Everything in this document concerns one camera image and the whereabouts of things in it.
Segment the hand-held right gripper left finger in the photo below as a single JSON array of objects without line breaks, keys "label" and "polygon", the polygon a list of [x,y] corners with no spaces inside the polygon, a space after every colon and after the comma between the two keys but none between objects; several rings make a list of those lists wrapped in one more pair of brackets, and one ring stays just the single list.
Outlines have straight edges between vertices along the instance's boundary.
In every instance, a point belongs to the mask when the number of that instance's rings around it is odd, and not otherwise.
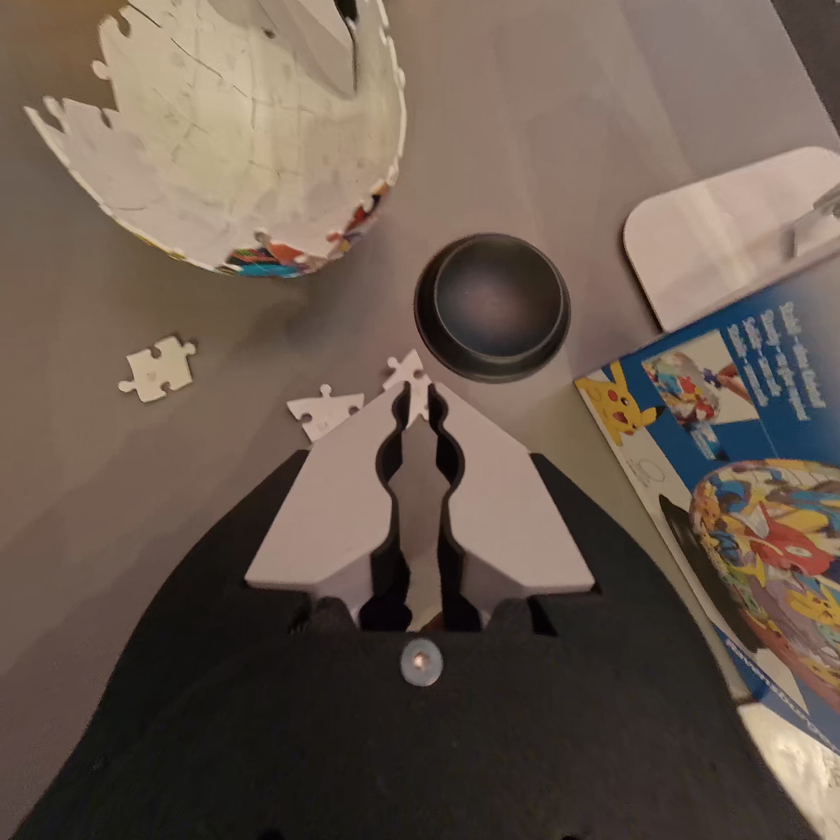
[{"label": "hand-held right gripper left finger", "polygon": [[411,387],[394,385],[315,442],[245,573],[253,589],[336,599],[357,626],[407,567],[391,478]]}]

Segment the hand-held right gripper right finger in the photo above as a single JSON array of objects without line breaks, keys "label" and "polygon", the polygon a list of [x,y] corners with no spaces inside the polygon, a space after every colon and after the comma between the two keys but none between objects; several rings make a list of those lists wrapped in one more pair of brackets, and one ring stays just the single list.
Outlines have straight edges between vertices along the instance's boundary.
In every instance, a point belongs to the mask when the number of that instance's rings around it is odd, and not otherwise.
[{"label": "hand-held right gripper right finger", "polygon": [[445,385],[428,387],[446,478],[437,566],[447,631],[479,631],[505,601],[578,595],[595,577],[532,453]]}]

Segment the white puzzle piece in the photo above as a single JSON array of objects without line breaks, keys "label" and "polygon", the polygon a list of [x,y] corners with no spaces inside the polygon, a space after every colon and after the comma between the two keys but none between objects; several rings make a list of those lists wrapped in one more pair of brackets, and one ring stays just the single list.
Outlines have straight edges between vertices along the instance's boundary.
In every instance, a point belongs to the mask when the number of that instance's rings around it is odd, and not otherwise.
[{"label": "white puzzle piece", "polygon": [[319,394],[287,402],[287,409],[314,444],[364,407],[364,394],[334,395],[329,384]]},{"label": "white puzzle piece", "polygon": [[120,381],[123,394],[134,393],[143,404],[155,403],[169,392],[176,392],[193,383],[190,358],[196,353],[194,342],[181,342],[172,335],[126,356],[132,377]]},{"label": "white puzzle piece", "polygon": [[416,350],[408,351],[401,359],[391,356],[386,360],[389,374],[382,383],[384,392],[397,385],[408,384],[411,389],[408,419],[406,427],[412,426],[417,419],[428,420],[428,387],[431,384],[429,376]]}]

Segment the partly built puzzle ball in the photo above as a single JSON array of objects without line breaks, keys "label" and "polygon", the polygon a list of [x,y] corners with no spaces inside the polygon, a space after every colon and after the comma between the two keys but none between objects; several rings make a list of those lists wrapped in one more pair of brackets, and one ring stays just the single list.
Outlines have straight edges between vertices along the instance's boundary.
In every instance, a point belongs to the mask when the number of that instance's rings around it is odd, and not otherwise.
[{"label": "partly built puzzle ball", "polygon": [[304,277],[397,182],[405,76],[383,2],[123,2],[98,42],[114,108],[23,111],[98,207],[169,257]]}]

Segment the blue puzzle box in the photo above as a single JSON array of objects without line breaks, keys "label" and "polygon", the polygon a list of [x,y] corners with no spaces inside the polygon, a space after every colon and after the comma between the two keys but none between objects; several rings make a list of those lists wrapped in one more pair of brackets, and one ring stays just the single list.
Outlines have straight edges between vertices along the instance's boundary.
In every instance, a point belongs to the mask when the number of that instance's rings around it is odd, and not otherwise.
[{"label": "blue puzzle box", "polygon": [[759,702],[838,753],[839,257],[575,380]]}]

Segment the black round ball stand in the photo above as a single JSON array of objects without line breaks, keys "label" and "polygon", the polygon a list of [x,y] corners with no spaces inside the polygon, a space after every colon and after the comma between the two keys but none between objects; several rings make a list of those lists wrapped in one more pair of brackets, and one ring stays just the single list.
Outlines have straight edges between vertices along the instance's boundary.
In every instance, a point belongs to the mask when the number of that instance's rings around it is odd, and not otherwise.
[{"label": "black round ball stand", "polygon": [[430,354],[473,382],[523,380],[557,355],[571,326],[571,296],[552,260],[501,233],[441,248],[417,280],[414,319]]}]

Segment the white monitor stand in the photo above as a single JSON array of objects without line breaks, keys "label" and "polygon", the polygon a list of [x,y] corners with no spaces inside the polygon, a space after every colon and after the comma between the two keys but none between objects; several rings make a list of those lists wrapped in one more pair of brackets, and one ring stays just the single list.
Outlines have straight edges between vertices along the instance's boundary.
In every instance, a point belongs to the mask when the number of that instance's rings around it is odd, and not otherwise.
[{"label": "white monitor stand", "polygon": [[807,146],[652,196],[623,228],[659,327],[701,319],[838,255],[839,154]]}]

